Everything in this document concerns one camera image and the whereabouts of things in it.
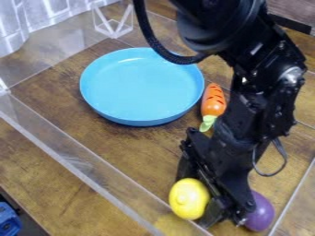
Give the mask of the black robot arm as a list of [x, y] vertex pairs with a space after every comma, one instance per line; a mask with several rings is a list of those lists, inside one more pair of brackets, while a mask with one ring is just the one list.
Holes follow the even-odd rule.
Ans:
[[260, 205], [248, 173], [271, 145], [284, 150], [279, 138], [296, 124], [306, 57], [270, 18], [266, 0], [169, 1], [187, 46], [204, 56], [219, 55], [234, 69], [228, 107], [212, 135], [187, 130], [178, 177], [199, 178], [211, 192], [202, 227], [226, 219], [244, 224]]

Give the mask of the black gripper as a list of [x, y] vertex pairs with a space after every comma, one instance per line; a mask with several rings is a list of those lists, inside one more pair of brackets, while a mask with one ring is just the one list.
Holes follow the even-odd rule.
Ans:
[[203, 180], [214, 196], [198, 225], [208, 229], [230, 220], [236, 227], [246, 223], [246, 212], [256, 209], [248, 173], [271, 144], [266, 134], [266, 103], [235, 100], [216, 118], [211, 129], [187, 130], [176, 180]]

